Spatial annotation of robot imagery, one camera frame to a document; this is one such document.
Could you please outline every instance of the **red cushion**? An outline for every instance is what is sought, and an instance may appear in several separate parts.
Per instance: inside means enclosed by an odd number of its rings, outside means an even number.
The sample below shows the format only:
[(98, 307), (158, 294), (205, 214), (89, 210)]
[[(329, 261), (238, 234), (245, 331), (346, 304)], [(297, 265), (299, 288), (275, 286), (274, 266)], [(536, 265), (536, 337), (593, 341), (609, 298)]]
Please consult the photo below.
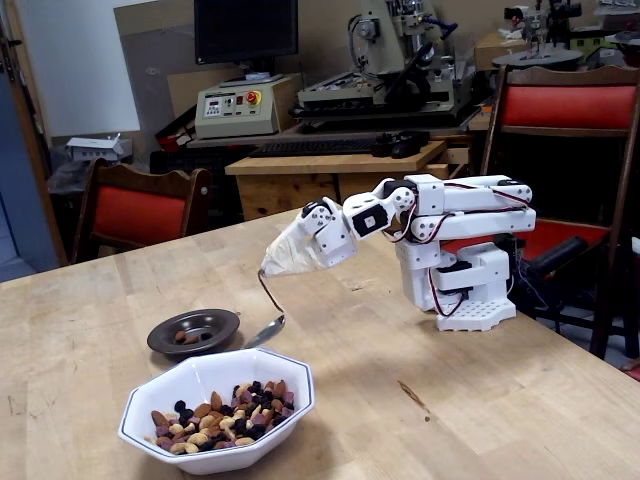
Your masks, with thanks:
[[(515, 236), (526, 240), (522, 257), (525, 260), (533, 260), (538, 255), (543, 254), (571, 237), (582, 237), (591, 246), (602, 241), (607, 233), (609, 233), (609, 230), (604, 227), (538, 219), (536, 221), (536, 229), (533, 232), (516, 233)], [(492, 241), (493, 236), (468, 238), (464, 240), (454, 240), (442, 248), (449, 253), (456, 253), (461, 248)]]
[(627, 129), (631, 122), (635, 91), (635, 86), (510, 86), (504, 99), (502, 124)]
[(96, 234), (140, 245), (180, 238), (184, 199), (102, 186), (98, 190)]

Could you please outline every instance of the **white bowl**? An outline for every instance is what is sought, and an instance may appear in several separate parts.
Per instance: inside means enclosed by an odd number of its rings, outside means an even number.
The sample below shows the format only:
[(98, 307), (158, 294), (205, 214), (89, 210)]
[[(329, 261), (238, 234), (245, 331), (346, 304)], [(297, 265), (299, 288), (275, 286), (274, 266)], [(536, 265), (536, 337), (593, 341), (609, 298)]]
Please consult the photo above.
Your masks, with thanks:
[[(201, 403), (208, 403), (214, 390), (229, 405), (235, 385), (254, 380), (264, 384), (281, 379), (294, 393), (295, 412), (255, 443), (177, 456), (144, 440), (145, 436), (155, 439), (152, 410), (172, 412), (178, 400), (184, 400), (187, 408), (195, 409)], [(262, 348), (219, 353), (185, 360), (133, 390), (118, 436), (146, 454), (187, 473), (226, 472), (249, 467), (277, 447), (291, 435), (298, 420), (314, 405), (313, 380), (308, 365)]]

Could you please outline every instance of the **control box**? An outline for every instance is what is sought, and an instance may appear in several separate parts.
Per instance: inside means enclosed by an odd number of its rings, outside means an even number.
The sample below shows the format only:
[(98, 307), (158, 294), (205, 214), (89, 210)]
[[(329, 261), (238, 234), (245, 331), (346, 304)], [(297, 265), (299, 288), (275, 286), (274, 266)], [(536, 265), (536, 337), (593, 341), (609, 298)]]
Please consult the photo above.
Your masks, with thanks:
[(196, 136), (207, 138), (273, 135), (295, 125), (289, 114), (300, 76), (271, 83), (219, 86), (198, 95)]

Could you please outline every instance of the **trail mix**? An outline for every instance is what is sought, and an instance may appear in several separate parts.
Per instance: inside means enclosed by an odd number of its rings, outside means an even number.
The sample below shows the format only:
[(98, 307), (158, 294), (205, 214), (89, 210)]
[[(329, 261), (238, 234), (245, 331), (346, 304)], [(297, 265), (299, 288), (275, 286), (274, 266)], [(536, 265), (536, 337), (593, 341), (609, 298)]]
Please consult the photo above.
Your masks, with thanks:
[(211, 394), (211, 403), (203, 403), (194, 410), (179, 400), (176, 413), (151, 412), (156, 426), (156, 439), (151, 443), (182, 455), (222, 448), (249, 445), (276, 428), (295, 408), (293, 392), (287, 391), (284, 380), (279, 383), (260, 382), (236, 385), (231, 405), (222, 403), (218, 393)]

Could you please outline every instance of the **keyboard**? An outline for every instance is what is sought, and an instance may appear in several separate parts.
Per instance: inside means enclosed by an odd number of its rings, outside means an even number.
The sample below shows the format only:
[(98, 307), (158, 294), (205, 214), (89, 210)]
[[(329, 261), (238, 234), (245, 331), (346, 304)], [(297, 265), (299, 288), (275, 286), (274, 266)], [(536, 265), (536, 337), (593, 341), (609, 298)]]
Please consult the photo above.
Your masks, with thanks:
[(254, 150), (250, 157), (310, 157), (316, 155), (353, 155), (370, 153), (375, 138), (349, 140), (303, 140), (268, 143)]

